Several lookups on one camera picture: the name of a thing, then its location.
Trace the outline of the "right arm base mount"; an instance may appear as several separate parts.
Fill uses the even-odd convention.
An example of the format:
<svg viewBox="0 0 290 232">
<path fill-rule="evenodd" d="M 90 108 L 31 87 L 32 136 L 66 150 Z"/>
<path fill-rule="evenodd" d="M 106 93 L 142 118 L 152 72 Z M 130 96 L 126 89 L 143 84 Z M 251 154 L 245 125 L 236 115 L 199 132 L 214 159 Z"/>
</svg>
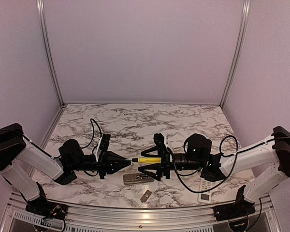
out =
<svg viewBox="0 0 290 232">
<path fill-rule="evenodd" d="M 255 204 L 244 199 L 245 187 L 246 185 L 243 185 L 238 189 L 235 202 L 213 207 L 217 221 L 245 217 L 256 212 Z"/>
</svg>

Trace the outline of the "yellow handle screwdriver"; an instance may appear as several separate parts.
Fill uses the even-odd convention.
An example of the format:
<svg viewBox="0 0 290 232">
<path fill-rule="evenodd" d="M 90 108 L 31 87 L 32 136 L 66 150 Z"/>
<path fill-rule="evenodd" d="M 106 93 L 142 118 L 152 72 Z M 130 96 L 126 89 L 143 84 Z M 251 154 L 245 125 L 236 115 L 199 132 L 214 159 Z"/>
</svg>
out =
<svg viewBox="0 0 290 232">
<path fill-rule="evenodd" d="M 161 158 L 133 158 L 131 161 L 136 163 L 158 164 L 161 163 Z"/>
</svg>

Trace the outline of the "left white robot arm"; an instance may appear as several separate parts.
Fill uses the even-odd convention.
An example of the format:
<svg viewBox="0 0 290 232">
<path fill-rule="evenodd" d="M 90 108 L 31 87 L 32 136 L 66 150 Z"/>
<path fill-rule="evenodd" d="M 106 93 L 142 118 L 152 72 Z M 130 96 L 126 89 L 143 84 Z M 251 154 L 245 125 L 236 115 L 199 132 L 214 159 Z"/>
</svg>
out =
<svg viewBox="0 0 290 232">
<path fill-rule="evenodd" d="M 0 175 L 23 196 L 28 206 L 41 215 L 48 215 L 51 203 L 43 187 L 30 177 L 27 167 L 48 176 L 55 183 L 67 185 L 77 178 L 77 171 L 96 171 L 100 179 L 130 166 L 131 161 L 108 150 L 110 135 L 103 135 L 98 155 L 84 154 L 75 139 L 69 139 L 54 157 L 35 144 L 14 123 L 0 129 Z"/>
</svg>

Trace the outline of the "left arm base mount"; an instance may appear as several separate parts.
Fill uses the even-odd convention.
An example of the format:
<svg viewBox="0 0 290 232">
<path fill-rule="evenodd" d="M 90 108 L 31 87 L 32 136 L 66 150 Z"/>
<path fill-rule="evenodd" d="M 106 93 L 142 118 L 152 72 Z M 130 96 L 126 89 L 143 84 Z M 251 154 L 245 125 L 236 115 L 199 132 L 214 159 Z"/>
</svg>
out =
<svg viewBox="0 0 290 232">
<path fill-rule="evenodd" d="M 62 203 L 50 202 L 45 195 L 42 186 L 36 182 L 39 189 L 39 197 L 26 203 L 26 211 L 43 216 L 44 218 L 55 218 L 64 220 L 68 206 Z"/>
</svg>

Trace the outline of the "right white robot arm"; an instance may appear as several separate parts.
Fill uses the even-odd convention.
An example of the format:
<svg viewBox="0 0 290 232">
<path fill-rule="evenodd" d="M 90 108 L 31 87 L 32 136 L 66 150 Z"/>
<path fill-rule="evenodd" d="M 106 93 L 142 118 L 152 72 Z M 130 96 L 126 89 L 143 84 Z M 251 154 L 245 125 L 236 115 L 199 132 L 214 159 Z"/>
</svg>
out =
<svg viewBox="0 0 290 232">
<path fill-rule="evenodd" d="M 133 158 L 140 163 L 138 170 L 157 181 L 164 176 L 169 179 L 171 171 L 182 182 L 180 171 L 197 171 L 206 181 L 222 185 L 235 173 L 258 166 L 268 165 L 269 172 L 260 174 L 255 182 L 244 188 L 241 198 L 230 205 L 230 213 L 241 216 L 258 196 L 270 191 L 281 181 L 290 178 L 290 133 L 283 127 L 273 129 L 273 133 L 253 145 L 237 148 L 234 153 L 211 154 L 212 141 L 201 134 L 192 134 L 183 144 L 183 153 L 174 153 L 161 133 L 154 135 L 155 146 L 141 152 L 141 157 Z"/>
</svg>

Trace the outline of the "grey battery compartment cover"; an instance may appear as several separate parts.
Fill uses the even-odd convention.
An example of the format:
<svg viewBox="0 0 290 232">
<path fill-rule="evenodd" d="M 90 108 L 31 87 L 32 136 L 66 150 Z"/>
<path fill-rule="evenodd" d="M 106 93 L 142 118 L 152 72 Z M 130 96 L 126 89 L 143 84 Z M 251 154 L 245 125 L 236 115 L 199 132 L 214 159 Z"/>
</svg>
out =
<svg viewBox="0 0 290 232">
<path fill-rule="evenodd" d="M 152 192 L 149 191 L 149 190 L 147 190 L 147 191 L 143 194 L 143 196 L 140 198 L 140 201 L 141 201 L 142 203 L 145 203 L 145 202 L 149 199 L 149 197 L 151 196 L 151 194 L 152 194 Z"/>
</svg>

